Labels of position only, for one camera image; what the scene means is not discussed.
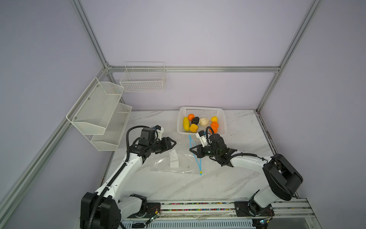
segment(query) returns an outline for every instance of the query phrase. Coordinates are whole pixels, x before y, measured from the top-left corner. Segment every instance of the white wire basket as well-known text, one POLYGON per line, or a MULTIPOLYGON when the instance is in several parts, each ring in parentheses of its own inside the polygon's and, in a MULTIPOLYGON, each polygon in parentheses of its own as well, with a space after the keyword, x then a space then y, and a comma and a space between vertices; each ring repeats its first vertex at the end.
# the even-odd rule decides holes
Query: white wire basket
POLYGON ((120 84, 125 92, 163 92, 166 74, 164 62, 125 62, 120 84))
POLYGON ((220 108, 212 108, 212 107, 181 107, 179 109, 178 120, 177 120, 177 132, 182 134, 183 136, 196 135, 201 130, 206 131, 206 127, 211 125, 211 118, 213 116, 217 117, 217 123, 219 124, 219 128, 217 133, 219 135, 226 134, 227 126, 226 126, 226 117, 223 109, 220 108), (210 120, 207 126, 201 126, 198 124, 198 130, 193 133, 191 131, 185 131, 183 128, 183 118, 188 117, 189 114, 194 114, 195 117, 199 118, 207 118, 210 120))
POLYGON ((96 84, 76 113, 66 115, 67 120, 76 127, 99 151, 115 151, 122 139, 132 107, 120 103, 123 87, 111 82, 91 82, 96 84))
POLYGON ((123 87, 117 84, 94 80, 97 84, 69 120, 82 134, 104 134, 123 93, 123 87))
POLYGON ((94 135, 90 142, 99 151, 116 151, 122 139, 132 107, 118 103, 104 135, 94 135))

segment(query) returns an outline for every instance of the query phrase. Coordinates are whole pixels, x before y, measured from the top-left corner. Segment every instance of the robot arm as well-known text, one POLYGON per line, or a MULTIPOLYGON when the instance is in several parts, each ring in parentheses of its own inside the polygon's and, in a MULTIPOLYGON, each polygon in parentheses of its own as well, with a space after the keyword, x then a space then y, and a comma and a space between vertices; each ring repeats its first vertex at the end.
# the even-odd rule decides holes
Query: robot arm
MULTIPOLYGON (((122 202, 119 199, 129 178, 141 167, 151 153, 159 154, 176 145, 176 141, 171 138, 163 138, 163 132, 164 129, 160 126, 153 128, 135 126, 126 132, 127 154, 122 163, 95 193, 87 192, 82 198, 81 229, 115 229, 118 228, 121 220, 132 214, 144 216, 147 209, 145 196, 132 194, 122 202), (129 146, 128 134, 135 128, 143 128, 141 136, 129 146)), ((153 221, 155 217, 152 217, 145 225, 153 221)))
POLYGON ((250 215, 260 215, 269 204, 277 200, 291 200, 303 178, 284 156, 275 154, 271 157, 259 157, 227 148, 219 134, 208 137, 209 128, 211 127, 207 127, 206 132, 200 131, 196 134, 202 144, 190 148, 191 152, 198 158, 209 156, 221 166, 247 168, 264 174, 267 178, 269 185, 258 190, 249 200, 246 211, 250 215))

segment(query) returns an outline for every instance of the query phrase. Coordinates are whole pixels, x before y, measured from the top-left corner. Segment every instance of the orange fruit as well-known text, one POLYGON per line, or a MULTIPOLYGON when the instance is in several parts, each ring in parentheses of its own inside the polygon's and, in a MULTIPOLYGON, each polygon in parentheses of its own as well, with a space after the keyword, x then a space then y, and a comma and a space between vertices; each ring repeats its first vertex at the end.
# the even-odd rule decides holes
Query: orange fruit
POLYGON ((217 127, 212 126, 211 128, 213 129, 214 133, 217 133, 217 127))
POLYGON ((192 119, 194 118, 194 114, 190 114, 190 115, 188 115, 188 120, 189 121, 192 121, 192 119))
POLYGON ((216 127, 216 129, 217 129, 219 127, 219 124, 217 122, 212 122, 211 127, 212 128, 216 127))

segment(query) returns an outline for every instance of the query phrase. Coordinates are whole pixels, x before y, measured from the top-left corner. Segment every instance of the white plastic basket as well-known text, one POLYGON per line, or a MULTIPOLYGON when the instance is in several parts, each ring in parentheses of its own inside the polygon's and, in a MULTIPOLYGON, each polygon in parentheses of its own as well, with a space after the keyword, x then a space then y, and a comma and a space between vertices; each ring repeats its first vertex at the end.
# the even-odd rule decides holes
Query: white plastic basket
POLYGON ((227 131, 226 118, 225 118, 225 113, 224 113, 223 109, 211 108, 211 107, 181 107, 179 109, 179 114, 178 114, 177 131, 178 131, 178 133, 182 134, 183 136, 196 134, 191 131, 185 131, 183 128, 183 118, 188 117, 189 114, 194 114, 195 117, 207 118, 210 120, 210 122, 207 126, 201 126, 200 124, 198 124, 198 130, 196 133, 198 133, 201 130, 206 130, 206 127, 210 126, 212 123, 211 118, 213 116, 216 116, 217 123, 219 124, 217 133, 219 135, 226 134, 226 131, 227 131))
POLYGON ((164 62, 125 62, 120 84, 125 92, 162 92, 165 85, 164 62))

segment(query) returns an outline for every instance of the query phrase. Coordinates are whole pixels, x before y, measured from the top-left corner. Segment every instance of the white marble surface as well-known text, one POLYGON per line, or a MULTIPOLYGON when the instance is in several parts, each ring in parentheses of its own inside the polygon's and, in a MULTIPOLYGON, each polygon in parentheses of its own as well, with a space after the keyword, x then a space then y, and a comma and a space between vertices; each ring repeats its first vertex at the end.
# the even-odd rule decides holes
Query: white marble surface
MULTIPOLYGON (((225 110, 227 133, 223 136, 227 147, 272 156, 272 151, 262 132, 253 110, 225 110)), ((189 151, 189 138, 176 131, 178 111, 133 111, 125 132, 137 125, 164 128, 163 137, 177 141, 174 149, 179 158, 179 168, 170 170, 169 153, 152 154, 127 183, 121 199, 137 193, 149 200, 234 199, 251 197, 266 186, 264 175, 245 168, 221 167, 208 157, 202 158, 202 176, 189 151)), ((139 137, 140 129, 130 132, 130 144, 139 137)), ((126 154, 126 136, 115 152, 107 178, 113 173, 126 154)))

